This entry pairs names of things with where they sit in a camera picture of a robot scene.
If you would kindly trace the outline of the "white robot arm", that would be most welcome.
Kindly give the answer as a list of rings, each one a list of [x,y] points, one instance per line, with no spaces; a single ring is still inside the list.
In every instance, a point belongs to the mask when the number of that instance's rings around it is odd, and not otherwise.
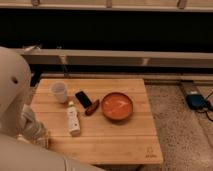
[[[0,171],[104,171],[28,141],[44,138],[46,130],[26,105],[31,71],[26,60],[0,46]]]

